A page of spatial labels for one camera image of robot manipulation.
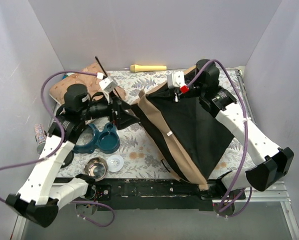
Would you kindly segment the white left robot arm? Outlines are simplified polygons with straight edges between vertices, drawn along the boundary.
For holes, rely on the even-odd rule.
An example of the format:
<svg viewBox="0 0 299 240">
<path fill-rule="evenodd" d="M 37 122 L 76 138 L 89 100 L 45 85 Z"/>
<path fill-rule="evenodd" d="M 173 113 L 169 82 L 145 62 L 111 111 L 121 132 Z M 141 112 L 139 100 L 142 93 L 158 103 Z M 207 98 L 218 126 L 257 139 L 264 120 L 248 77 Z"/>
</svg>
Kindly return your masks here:
<svg viewBox="0 0 299 240">
<path fill-rule="evenodd" d="M 115 152 L 120 143 L 114 143 L 113 135 L 140 120 L 128 111 L 131 106 L 111 93 L 108 98 L 97 92 L 100 100 L 94 100 L 83 84 L 67 88 L 64 104 L 57 111 L 54 122 L 48 130 L 45 146 L 30 176 L 16 194 L 9 194 L 5 203 L 20 216 L 48 227 L 57 217 L 61 208 L 77 198 L 91 200 L 96 194 L 95 179 L 78 174 L 57 190 L 52 185 L 66 158 L 74 153 L 91 154 L 95 149 L 103 153 Z M 86 129 L 86 122 L 108 117 L 102 131 L 93 127 L 93 140 L 86 145 L 77 141 Z"/>
</svg>

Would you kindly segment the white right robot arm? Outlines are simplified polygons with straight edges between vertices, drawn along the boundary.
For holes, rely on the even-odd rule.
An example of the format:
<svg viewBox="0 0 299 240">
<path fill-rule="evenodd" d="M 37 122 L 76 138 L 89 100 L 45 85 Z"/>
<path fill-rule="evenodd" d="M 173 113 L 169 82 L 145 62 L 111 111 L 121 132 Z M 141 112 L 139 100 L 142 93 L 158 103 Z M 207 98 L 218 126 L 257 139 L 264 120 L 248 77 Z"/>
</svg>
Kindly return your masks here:
<svg viewBox="0 0 299 240">
<path fill-rule="evenodd" d="M 176 102 L 197 97 L 202 108 L 243 145 L 237 171 L 221 176 L 221 183 L 215 187 L 222 199 L 229 198 L 235 189 L 267 190 L 288 173 L 295 156 L 290 147 L 281 148 L 248 119 L 244 101 L 238 93 L 231 94 L 220 86 L 220 72 L 225 70 L 216 59 L 202 59 L 190 72 L 177 71 L 167 77 L 167 86 Z M 254 163 L 250 169 L 243 169 L 246 155 Z"/>
</svg>

